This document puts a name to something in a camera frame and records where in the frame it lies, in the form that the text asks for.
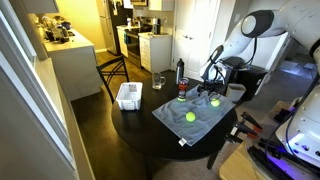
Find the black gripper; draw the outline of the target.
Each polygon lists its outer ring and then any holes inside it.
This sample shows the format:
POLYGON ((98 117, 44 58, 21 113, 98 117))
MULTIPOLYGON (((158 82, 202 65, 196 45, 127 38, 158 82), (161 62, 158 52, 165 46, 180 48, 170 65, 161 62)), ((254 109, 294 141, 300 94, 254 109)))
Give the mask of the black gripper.
MULTIPOLYGON (((223 80, 205 80, 197 87, 197 92, 201 94, 204 91, 208 92, 208 100, 211 101, 214 94, 218 92, 224 85, 223 80)), ((215 99, 218 100, 222 95, 220 93, 215 94, 215 99)))

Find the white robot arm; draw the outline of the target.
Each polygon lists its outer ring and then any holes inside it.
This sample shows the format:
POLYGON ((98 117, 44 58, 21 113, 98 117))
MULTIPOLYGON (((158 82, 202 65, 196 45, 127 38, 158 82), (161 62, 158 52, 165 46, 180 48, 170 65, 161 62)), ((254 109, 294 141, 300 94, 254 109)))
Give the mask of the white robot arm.
POLYGON ((227 40, 218 46, 200 69, 203 82, 198 92, 211 93, 223 84, 217 60, 241 54, 252 39, 288 33, 320 62, 320 0, 288 0, 275 10, 257 10, 249 13, 233 29, 227 40))

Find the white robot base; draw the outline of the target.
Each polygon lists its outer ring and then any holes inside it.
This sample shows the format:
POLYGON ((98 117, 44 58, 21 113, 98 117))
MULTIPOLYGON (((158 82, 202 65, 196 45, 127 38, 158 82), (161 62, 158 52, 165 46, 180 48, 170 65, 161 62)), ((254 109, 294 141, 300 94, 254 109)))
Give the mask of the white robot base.
POLYGON ((268 139, 247 149, 259 171, 272 180, 320 180, 320 86, 316 76, 268 139))

